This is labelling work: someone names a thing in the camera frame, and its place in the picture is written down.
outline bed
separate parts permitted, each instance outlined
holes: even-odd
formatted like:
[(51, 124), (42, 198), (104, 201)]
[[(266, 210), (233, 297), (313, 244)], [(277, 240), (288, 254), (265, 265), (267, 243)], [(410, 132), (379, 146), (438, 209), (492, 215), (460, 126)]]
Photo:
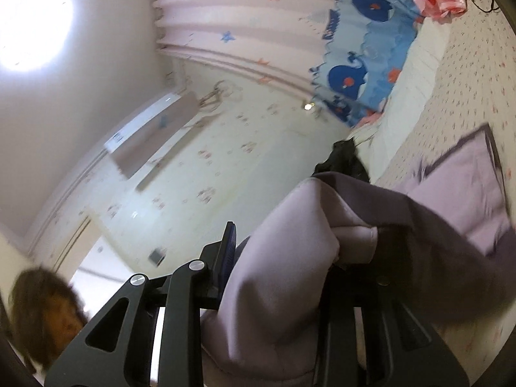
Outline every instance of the bed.
[[(475, 1), (481, 7), (491, 3)], [(359, 156), (372, 183), (393, 188), (420, 155), (432, 161), (464, 134), (488, 122), (500, 153), (507, 207), (516, 224), (516, 36), (511, 28), (511, 1), (500, 0), (500, 4), (505, 15), (501, 11), (484, 14), (469, 1), (468, 12), (450, 25), (423, 29), (383, 118), (352, 137), (358, 136)], [(425, 55), (419, 48), (423, 42), (426, 47), (433, 42), (433, 64), (414, 68)], [(515, 323), (516, 303), (499, 315), (437, 329), (471, 384), (503, 386), (515, 385), (516, 380), (512, 379)]]

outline white ceiling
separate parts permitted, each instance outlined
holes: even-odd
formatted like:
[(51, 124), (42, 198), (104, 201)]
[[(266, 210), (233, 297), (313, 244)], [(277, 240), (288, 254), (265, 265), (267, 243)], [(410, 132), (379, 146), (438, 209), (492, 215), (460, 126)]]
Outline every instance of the white ceiling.
[(24, 73), (0, 66), (0, 223), (19, 236), (80, 158), (165, 88), (152, 0), (71, 1), (53, 61)]

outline glowing light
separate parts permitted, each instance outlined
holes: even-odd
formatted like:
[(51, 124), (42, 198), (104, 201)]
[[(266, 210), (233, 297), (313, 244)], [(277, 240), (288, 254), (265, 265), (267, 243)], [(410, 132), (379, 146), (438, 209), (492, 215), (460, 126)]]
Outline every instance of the glowing light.
[(29, 71), (62, 49), (72, 23), (70, 0), (0, 0), (0, 62)]

